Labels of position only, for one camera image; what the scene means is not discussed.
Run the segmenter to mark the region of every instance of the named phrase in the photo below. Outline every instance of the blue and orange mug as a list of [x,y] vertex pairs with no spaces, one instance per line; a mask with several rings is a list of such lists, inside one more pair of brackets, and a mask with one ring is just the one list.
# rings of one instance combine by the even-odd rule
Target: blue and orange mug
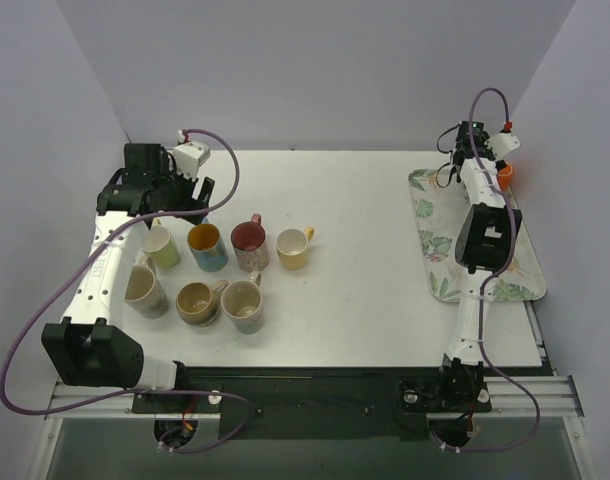
[[218,228],[211,223],[193,227],[187,234],[187,245],[201,270],[216,272],[227,265],[227,250]]

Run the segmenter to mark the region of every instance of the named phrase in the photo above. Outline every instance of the maroon mug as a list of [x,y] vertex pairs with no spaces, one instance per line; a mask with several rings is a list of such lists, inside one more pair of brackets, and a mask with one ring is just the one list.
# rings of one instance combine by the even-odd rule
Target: maroon mug
[[261,216],[252,215],[249,222],[239,223],[232,230],[232,245],[238,266],[246,272],[262,270],[269,263],[269,253],[265,242],[265,229],[261,226]]

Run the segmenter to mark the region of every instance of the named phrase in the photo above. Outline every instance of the floral tray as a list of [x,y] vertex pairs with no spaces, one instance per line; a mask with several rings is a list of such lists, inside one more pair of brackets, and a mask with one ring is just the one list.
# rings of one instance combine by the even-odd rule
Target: floral tray
[[[470,209],[467,191],[455,180],[449,187],[440,188],[436,170],[414,170],[408,180],[429,288],[439,300],[458,302],[462,273],[454,260],[454,247]],[[448,180],[449,170],[444,169],[438,181],[446,185]],[[511,192],[510,198],[516,206]],[[536,300],[545,295],[545,290],[545,279],[523,224],[514,259],[500,276],[494,297],[496,301]]]

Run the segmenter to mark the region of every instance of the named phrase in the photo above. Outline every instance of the tabletop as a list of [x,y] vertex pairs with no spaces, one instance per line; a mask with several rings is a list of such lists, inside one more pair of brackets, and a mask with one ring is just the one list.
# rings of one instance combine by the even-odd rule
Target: tabletop
[[[237,193],[209,222],[221,231],[229,263],[219,272],[198,268],[187,246],[191,225],[164,218],[181,261],[159,271],[170,298],[161,318],[124,309],[124,330],[147,354],[188,366],[435,367],[452,335],[458,304],[429,291],[407,176],[436,168],[432,152],[241,151]],[[228,154],[213,152],[199,172],[216,180],[212,204],[229,191]],[[175,298],[187,283],[248,278],[238,268],[230,233],[262,215],[270,263],[263,270],[265,324],[243,335],[221,313],[207,327],[178,316]],[[308,264],[284,269],[276,237],[313,226]],[[522,302],[491,305],[485,327],[490,358],[499,366],[540,366]]]

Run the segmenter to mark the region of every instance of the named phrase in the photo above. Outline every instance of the white backdrop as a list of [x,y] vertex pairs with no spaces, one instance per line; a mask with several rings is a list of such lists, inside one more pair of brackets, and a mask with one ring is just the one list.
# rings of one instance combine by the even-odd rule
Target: white backdrop
[[[0,366],[36,308],[83,261],[95,198],[125,136],[53,0],[0,2]],[[60,307],[45,320],[58,321]],[[56,375],[42,324],[12,364],[9,392],[45,407]],[[0,479],[25,478],[42,417],[0,403]]]
[[548,284],[538,318],[610,479],[610,0],[577,2],[514,121],[517,197]]
[[517,104],[573,0],[57,3],[133,140],[425,150],[481,87]]

